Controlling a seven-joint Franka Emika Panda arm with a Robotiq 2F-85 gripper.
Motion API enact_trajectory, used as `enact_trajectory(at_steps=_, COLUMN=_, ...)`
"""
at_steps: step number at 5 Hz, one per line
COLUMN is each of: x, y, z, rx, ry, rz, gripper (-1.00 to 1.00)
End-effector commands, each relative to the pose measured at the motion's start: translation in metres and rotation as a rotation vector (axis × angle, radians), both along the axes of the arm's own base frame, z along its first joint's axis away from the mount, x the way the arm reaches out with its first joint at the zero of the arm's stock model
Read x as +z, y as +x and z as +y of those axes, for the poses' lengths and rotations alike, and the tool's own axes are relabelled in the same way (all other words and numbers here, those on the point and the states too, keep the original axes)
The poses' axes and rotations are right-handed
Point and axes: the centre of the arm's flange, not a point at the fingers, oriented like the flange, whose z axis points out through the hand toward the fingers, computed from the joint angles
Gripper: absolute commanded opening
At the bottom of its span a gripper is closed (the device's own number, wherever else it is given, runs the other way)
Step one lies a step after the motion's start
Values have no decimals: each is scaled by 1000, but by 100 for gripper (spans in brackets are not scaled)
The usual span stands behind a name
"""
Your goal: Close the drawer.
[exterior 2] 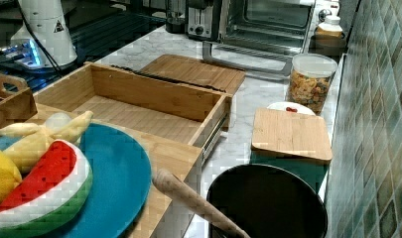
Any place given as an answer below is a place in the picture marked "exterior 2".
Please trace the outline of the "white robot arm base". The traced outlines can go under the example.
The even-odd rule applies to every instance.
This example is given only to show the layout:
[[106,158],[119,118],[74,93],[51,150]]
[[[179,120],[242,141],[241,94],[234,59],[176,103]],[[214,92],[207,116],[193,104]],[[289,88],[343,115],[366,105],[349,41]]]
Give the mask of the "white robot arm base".
[[26,46],[17,63],[27,69],[65,68],[77,54],[66,26],[61,0],[17,0],[23,26],[11,37],[12,45]]

